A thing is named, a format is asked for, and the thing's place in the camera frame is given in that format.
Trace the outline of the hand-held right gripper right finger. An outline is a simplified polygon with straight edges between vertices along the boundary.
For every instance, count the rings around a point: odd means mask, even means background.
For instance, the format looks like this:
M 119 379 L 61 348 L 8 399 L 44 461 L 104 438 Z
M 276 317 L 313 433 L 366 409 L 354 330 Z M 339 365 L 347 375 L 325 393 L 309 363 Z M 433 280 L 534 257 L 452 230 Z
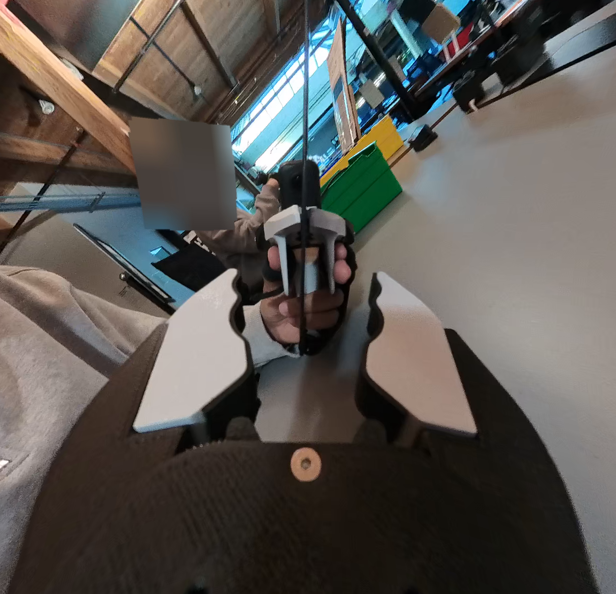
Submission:
M 474 438 L 477 424 L 440 319 L 385 272 L 373 274 L 368 342 L 355 403 L 386 440 L 411 446 L 423 431 Z

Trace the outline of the background monitor with cardboard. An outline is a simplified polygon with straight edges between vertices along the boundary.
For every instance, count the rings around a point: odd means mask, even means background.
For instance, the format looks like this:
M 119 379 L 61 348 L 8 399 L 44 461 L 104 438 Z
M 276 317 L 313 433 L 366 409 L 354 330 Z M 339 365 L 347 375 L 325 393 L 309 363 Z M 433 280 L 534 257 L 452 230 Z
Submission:
M 421 30 L 433 41 L 444 45 L 460 28 L 461 21 L 449 8 L 436 0 L 415 0 L 415 18 Z

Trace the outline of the black charger dock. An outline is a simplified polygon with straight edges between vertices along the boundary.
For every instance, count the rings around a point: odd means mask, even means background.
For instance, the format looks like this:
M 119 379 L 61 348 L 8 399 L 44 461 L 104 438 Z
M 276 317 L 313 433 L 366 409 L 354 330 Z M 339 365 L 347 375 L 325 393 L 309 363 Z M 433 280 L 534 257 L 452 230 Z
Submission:
M 541 61 L 544 51 L 513 49 L 498 55 L 493 70 L 504 87 L 512 85 Z

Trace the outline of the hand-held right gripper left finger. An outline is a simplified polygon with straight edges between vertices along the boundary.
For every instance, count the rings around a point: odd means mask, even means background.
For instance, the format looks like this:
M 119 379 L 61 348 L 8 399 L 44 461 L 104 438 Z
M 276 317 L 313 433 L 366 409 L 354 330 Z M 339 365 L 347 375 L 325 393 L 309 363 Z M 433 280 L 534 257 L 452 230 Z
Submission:
M 223 439 L 231 421 L 255 423 L 258 398 L 237 270 L 196 292 L 166 322 L 133 430 L 179 429 L 192 444 Z

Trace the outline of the yellow plastic bin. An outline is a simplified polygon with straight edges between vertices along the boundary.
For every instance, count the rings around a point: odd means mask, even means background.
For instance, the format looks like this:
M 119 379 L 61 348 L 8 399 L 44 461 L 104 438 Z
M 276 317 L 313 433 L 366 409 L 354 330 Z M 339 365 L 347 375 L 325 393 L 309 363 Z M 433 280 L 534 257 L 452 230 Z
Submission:
M 370 128 L 370 131 L 366 132 L 351 150 L 344 154 L 343 157 L 321 176 L 320 186 L 324 187 L 335 174 L 347 168 L 352 157 L 371 144 L 375 144 L 378 147 L 386 160 L 389 160 L 394 154 L 405 147 L 405 142 L 400 136 L 389 114 L 375 123 L 374 126 Z

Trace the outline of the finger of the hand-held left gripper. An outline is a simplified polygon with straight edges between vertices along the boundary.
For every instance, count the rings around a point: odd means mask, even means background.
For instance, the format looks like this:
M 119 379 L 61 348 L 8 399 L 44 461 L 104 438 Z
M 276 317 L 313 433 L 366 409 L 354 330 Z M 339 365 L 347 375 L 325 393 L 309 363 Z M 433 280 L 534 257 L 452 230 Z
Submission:
M 283 293 L 287 296 L 307 295 L 308 234 L 307 207 L 284 209 L 270 218 L 264 226 L 266 240 L 278 249 Z
M 312 208 L 308 237 L 308 293 L 328 288 L 335 292 L 336 243 L 346 235 L 346 222 L 331 212 Z

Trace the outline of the dark item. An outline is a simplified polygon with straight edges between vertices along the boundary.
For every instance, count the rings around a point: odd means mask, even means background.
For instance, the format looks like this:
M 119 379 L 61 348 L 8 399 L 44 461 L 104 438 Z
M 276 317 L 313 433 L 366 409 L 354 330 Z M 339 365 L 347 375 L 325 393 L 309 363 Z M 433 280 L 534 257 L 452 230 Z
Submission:
M 303 45 L 303 153 L 302 153 L 302 188 L 301 188 L 301 222 L 300 222 L 300 282 L 299 282 L 299 352 L 304 356 L 307 352 L 307 320 L 306 320 L 306 261 L 307 240 L 309 235 L 309 213 L 307 211 L 307 198 L 309 192 L 307 150 L 309 144 L 309 58 L 310 58 L 310 0 L 304 0 L 304 45 Z

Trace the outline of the cardboard sheet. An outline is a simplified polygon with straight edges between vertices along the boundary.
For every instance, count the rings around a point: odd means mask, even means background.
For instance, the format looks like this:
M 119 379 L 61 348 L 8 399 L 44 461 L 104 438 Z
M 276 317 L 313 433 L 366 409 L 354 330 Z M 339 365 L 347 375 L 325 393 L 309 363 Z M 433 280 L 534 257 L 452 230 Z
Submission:
M 345 45 L 346 35 L 341 20 L 338 20 L 327 57 L 327 68 L 334 120 L 343 156 L 355 147 L 361 136 L 355 97 L 348 84 Z

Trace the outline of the black office chair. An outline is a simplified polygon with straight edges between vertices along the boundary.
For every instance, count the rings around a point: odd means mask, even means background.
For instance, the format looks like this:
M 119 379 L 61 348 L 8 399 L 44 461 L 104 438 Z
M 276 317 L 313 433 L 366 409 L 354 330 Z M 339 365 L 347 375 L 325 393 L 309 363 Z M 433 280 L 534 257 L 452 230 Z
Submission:
M 215 255 L 197 244 L 189 244 L 151 265 L 193 292 L 202 290 L 227 271 Z

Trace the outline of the black metal pole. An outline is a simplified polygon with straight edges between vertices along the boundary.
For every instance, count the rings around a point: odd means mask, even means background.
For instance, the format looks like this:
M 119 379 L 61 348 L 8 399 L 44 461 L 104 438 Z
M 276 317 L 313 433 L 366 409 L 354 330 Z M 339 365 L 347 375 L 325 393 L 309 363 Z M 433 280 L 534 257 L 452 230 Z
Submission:
M 349 0 L 335 0 L 339 5 L 343 13 L 350 20 L 353 28 L 359 35 L 362 42 L 365 44 L 367 51 L 372 55 L 379 67 L 381 67 L 383 73 L 392 85 L 394 91 L 397 94 L 400 102 L 403 104 L 405 111 L 410 116 L 411 121 L 415 121 L 420 118 L 420 104 L 417 99 L 408 92 L 404 87 L 404 83 L 398 77 L 394 67 L 390 64 L 389 59 L 386 57 L 384 51 L 379 46 L 378 41 L 374 35 L 366 27 L 359 15 L 354 10 Z

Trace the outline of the person's left forearm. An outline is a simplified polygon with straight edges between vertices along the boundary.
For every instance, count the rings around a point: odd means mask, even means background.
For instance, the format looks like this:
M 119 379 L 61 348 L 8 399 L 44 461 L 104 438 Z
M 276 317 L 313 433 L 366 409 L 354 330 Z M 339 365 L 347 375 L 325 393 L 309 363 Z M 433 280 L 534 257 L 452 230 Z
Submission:
M 274 341 L 266 330 L 258 305 L 243 306 L 243 337 L 248 342 L 255 369 L 280 358 L 291 357 L 288 348 Z

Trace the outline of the person's grey hoodie torso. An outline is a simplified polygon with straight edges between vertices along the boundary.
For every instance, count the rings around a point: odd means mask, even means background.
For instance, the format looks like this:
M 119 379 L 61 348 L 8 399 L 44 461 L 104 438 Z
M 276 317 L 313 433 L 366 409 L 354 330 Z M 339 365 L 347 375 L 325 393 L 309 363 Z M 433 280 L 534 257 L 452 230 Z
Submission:
M 48 271 L 1 266 L 1 578 L 67 433 L 162 323 Z

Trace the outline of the person's left hand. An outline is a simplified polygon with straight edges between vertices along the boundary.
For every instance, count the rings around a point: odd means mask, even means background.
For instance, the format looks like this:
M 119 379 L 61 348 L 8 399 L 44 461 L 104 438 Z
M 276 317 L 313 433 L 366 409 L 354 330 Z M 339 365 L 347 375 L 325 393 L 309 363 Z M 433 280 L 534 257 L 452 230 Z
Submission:
M 304 311 L 307 331 L 327 332 L 340 327 L 347 311 L 350 284 L 357 269 L 355 253 L 350 246 L 336 243 L 333 267 L 335 293 L 325 288 L 306 295 L 304 301 L 284 294 L 280 253 L 275 245 L 267 251 L 267 264 L 268 268 L 262 269 L 264 298 L 260 311 L 265 328 L 274 341 L 283 346 L 299 343 L 301 311 Z

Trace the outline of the green plastic bin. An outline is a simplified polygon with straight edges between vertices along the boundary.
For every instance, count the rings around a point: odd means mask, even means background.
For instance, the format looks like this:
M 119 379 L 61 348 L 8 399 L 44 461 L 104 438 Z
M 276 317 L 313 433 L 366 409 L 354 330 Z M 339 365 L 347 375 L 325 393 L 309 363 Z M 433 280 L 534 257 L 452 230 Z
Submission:
M 376 143 L 349 159 L 321 188 L 321 208 L 347 220 L 355 234 L 402 193 Z

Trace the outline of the small black box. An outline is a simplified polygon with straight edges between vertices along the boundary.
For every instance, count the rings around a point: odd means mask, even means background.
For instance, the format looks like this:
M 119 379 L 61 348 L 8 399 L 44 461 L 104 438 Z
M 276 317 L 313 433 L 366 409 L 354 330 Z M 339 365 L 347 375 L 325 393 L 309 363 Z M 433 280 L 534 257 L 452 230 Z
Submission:
M 413 151 L 421 152 L 436 139 L 438 139 L 437 132 L 430 125 L 423 124 L 413 129 L 408 139 L 408 145 Z

